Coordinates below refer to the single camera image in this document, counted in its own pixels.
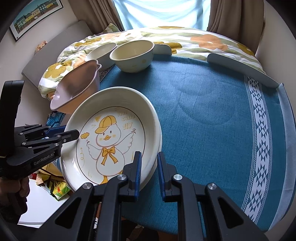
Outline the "person left hand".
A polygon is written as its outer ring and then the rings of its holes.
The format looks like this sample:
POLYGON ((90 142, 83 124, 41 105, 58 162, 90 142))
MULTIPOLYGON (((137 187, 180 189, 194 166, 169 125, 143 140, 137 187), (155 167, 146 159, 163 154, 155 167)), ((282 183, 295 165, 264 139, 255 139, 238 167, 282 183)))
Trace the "person left hand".
POLYGON ((1 178, 1 216, 6 222, 17 224, 27 211, 30 192, 29 178, 8 180, 1 178))

